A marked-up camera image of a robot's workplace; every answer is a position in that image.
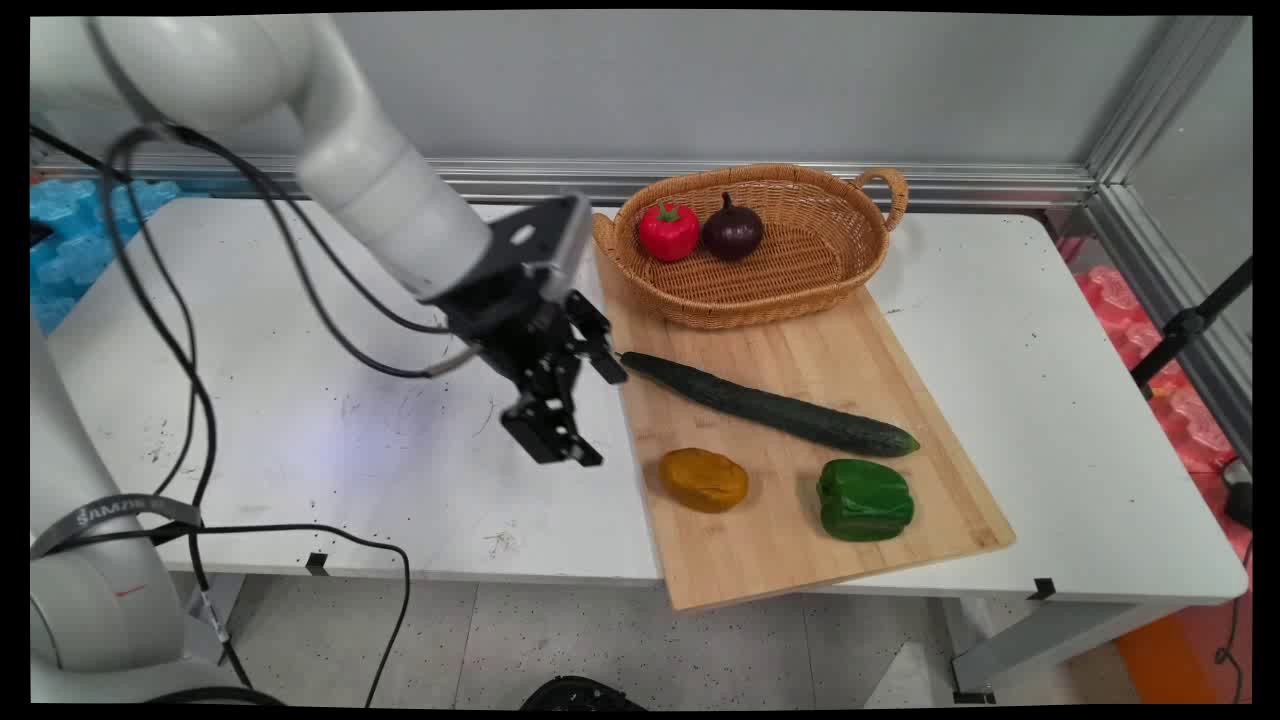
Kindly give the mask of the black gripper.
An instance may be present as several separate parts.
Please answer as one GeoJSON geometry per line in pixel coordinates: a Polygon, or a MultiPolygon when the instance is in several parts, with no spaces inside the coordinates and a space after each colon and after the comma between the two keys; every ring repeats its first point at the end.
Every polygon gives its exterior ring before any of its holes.
{"type": "Polygon", "coordinates": [[[628,373],[612,347],[611,322],[573,290],[573,275],[553,261],[494,255],[425,304],[516,384],[518,398],[500,414],[500,424],[535,462],[595,468],[603,456],[579,433],[573,388],[581,363],[568,345],[611,386],[623,384],[628,373]],[[570,324],[580,340],[571,341],[570,324]]]}

